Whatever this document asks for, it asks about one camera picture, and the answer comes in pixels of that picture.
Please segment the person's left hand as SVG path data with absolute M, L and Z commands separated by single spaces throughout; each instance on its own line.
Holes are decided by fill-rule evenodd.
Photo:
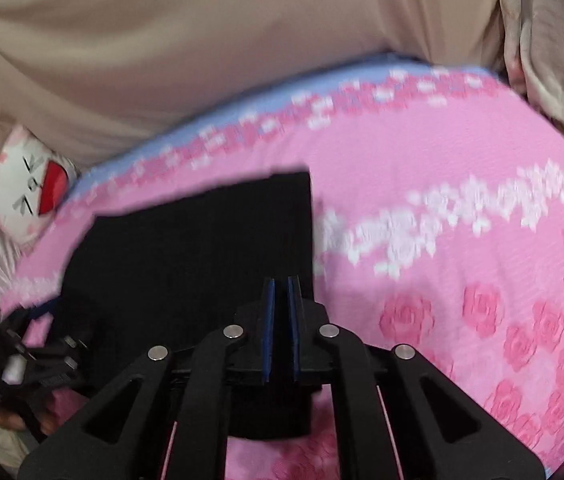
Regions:
M 44 396 L 41 407 L 35 411 L 35 416 L 43 434 L 46 436 L 54 434 L 60 422 L 53 393 Z M 20 415 L 0 408 L 0 437 L 21 437 L 26 431 L 27 426 Z

